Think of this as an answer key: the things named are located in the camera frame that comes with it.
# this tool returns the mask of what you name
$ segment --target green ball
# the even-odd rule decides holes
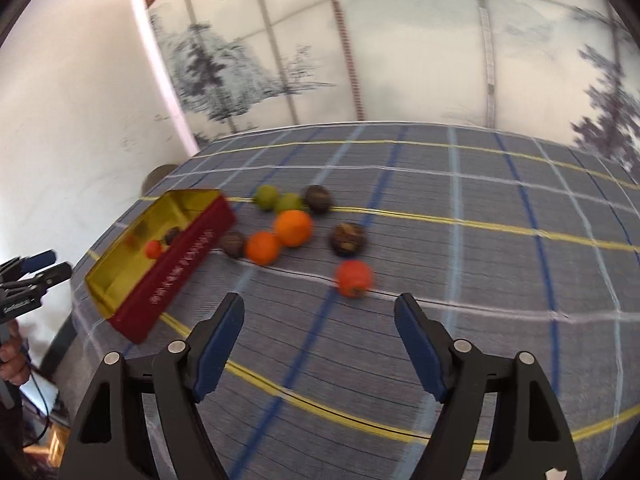
[[[255,190],[253,200],[255,205],[263,211],[271,211],[276,207],[279,198],[280,192],[277,187],[271,186],[270,184],[263,184]]]
[[[300,195],[285,193],[276,204],[276,213],[282,213],[283,211],[289,211],[291,209],[304,211],[306,209],[305,203],[302,198],[300,198]]]

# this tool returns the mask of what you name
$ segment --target silver screw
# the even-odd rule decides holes
[[[179,354],[185,348],[187,348],[187,345],[184,343],[184,341],[172,341],[167,347],[168,351],[172,354]]]
[[[536,362],[536,358],[533,357],[533,355],[530,354],[529,352],[520,352],[520,355],[518,355],[518,358],[520,359],[521,362],[523,362],[526,365],[532,365],[533,363]]]
[[[114,365],[120,360],[120,354],[117,352],[109,352],[104,356],[104,363],[107,365]]]
[[[455,343],[453,343],[453,348],[458,352],[466,354],[467,352],[471,352],[471,343],[466,339],[456,339]]]

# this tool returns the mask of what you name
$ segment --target orange fruit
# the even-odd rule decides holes
[[[347,260],[335,273],[338,292],[347,298],[361,298],[373,286],[371,268],[360,260]]]
[[[273,232],[278,240],[287,247],[300,247],[313,232],[314,224],[309,213],[290,209],[283,211],[273,223]]]
[[[145,244],[145,256],[150,260],[157,260],[162,254],[162,244],[159,240],[149,240]]]
[[[271,233],[260,231],[252,234],[244,246],[244,256],[254,264],[267,266],[280,254],[280,242]]]

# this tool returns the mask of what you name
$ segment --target blue gripper pad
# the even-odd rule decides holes
[[[439,322],[424,315],[411,294],[396,299],[394,320],[424,391],[443,402],[449,389],[447,383],[451,382],[447,377],[453,373],[449,333]]]
[[[191,390],[195,402],[218,386],[243,323],[244,301],[239,294],[230,292],[211,319],[199,322],[191,331],[184,385]]]

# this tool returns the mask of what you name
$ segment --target dark brown ball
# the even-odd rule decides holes
[[[230,258],[238,259],[244,256],[244,243],[246,239],[240,231],[227,231],[220,237],[218,245]]]
[[[352,222],[338,224],[329,235],[329,245],[337,256],[343,258],[362,252],[367,244],[364,227]]]
[[[167,245],[171,245],[172,243],[174,243],[175,237],[177,237],[177,235],[179,235],[181,231],[182,229],[177,226],[168,229],[167,232],[164,233],[164,243]]]
[[[307,187],[303,195],[303,201],[317,215],[325,214],[334,204],[331,194],[323,186]]]

